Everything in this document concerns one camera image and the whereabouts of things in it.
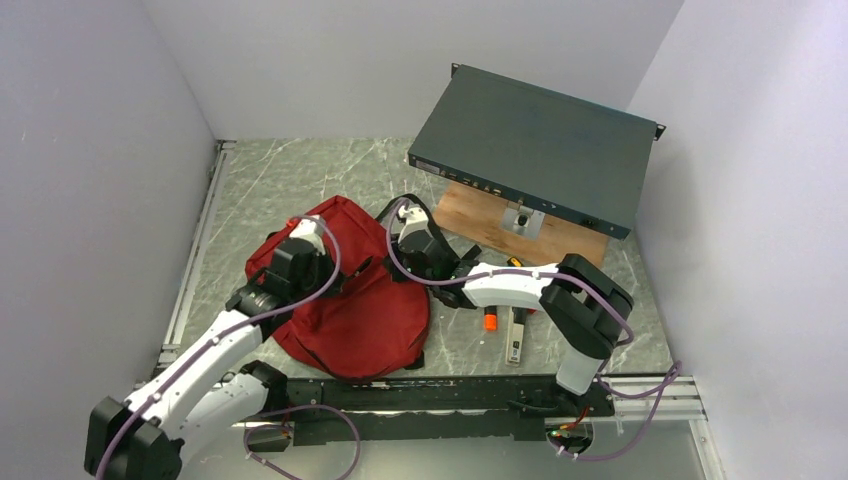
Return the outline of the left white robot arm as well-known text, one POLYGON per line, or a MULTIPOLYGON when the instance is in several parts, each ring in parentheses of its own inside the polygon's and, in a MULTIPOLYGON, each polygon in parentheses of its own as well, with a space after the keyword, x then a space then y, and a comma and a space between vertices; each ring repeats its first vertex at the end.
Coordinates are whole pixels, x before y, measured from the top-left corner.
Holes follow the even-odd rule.
POLYGON ((232 424, 272 420, 291 406, 288 378, 237 360, 261 346, 293 313, 341 285, 342 250, 309 219, 287 234, 271 264, 249 276, 201 337, 155 378, 92 410, 84 468, 95 479, 176 479, 183 466, 232 424))

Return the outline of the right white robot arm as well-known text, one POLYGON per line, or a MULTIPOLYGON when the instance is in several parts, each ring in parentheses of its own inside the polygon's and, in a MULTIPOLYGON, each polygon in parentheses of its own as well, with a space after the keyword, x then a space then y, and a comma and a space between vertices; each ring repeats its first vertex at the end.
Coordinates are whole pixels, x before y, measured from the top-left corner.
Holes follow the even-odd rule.
POLYGON ((614 350, 634 340, 632 296, 579 254, 536 267, 507 267, 474 258, 447 261, 427 231, 386 235, 390 270, 426 286, 454 309, 505 306, 543 311, 569 345, 555 374, 551 401, 574 415, 590 399, 596 375, 614 350))

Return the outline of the silver metal bracket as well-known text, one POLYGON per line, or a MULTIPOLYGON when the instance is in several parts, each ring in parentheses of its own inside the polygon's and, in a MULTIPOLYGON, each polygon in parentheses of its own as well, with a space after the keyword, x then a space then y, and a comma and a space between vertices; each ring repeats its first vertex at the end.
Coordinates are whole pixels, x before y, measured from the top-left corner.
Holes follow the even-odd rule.
POLYGON ((536 240, 543 226, 545 214, 525 205, 508 202, 503 212, 500 227, 529 240, 536 240))

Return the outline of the orange capped marker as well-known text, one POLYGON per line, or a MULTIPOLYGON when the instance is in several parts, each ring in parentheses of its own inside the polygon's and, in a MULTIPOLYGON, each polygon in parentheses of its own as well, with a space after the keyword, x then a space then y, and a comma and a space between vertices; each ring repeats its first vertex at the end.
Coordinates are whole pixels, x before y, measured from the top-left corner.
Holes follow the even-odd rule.
POLYGON ((483 310, 483 328, 487 332, 494 332, 498 329, 498 308, 496 306, 486 306, 483 310))

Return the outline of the red student backpack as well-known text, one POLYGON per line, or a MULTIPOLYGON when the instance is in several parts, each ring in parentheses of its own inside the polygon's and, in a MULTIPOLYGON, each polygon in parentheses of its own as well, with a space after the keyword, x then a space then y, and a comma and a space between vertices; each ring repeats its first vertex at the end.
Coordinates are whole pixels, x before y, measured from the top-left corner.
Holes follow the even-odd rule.
MULTIPOLYGON (((342 196, 311 212, 325 221, 339 244, 329 252, 337 278, 324 296, 268 319, 262 326, 264 337, 293 359, 348 383, 420 368, 429 332, 429 295, 422 284, 391 280, 380 220, 342 196)), ((288 238, 295 223, 292 219, 284 229, 269 234, 270 243, 288 238)), ((249 317, 301 300, 264 292, 264 266, 271 249, 265 241, 248 259, 248 282, 228 302, 249 317)))

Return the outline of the dark teal rack server box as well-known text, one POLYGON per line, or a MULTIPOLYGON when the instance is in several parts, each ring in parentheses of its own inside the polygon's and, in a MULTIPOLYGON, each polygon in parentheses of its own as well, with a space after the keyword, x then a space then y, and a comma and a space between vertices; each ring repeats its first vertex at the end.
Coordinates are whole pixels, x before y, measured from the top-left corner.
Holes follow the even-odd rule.
POLYGON ((664 130, 654 120, 455 64, 406 158, 428 173, 624 239, 664 130))

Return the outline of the wooden board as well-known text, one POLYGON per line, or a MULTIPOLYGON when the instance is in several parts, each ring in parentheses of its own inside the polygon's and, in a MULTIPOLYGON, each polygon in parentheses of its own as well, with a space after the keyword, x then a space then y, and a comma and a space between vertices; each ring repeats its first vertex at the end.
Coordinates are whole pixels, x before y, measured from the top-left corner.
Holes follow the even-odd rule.
POLYGON ((531 265, 577 253, 600 267, 609 237, 519 203, 456 182, 433 211, 443 229, 531 265))

